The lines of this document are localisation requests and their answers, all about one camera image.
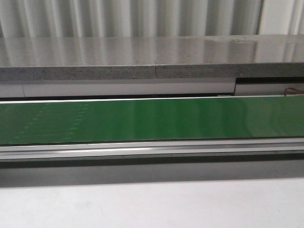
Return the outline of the grey speckled stone counter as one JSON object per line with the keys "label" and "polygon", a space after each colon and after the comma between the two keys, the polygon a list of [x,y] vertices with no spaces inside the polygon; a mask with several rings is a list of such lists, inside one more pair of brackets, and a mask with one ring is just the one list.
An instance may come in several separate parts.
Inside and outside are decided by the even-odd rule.
{"label": "grey speckled stone counter", "polygon": [[303,75],[303,35],[0,40],[1,81]]}

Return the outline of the green conveyor belt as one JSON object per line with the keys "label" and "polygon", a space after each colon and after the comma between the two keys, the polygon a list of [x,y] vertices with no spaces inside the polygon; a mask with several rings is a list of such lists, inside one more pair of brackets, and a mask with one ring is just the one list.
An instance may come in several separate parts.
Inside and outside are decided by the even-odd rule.
{"label": "green conveyor belt", "polygon": [[302,96],[2,103],[2,145],[302,137]]}

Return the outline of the white pleated curtain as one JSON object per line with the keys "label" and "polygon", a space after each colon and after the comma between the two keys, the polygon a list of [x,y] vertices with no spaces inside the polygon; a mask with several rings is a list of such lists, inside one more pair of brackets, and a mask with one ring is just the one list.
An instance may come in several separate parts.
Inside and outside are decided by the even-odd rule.
{"label": "white pleated curtain", "polygon": [[3,0],[0,3],[3,38],[303,32],[301,0]]}

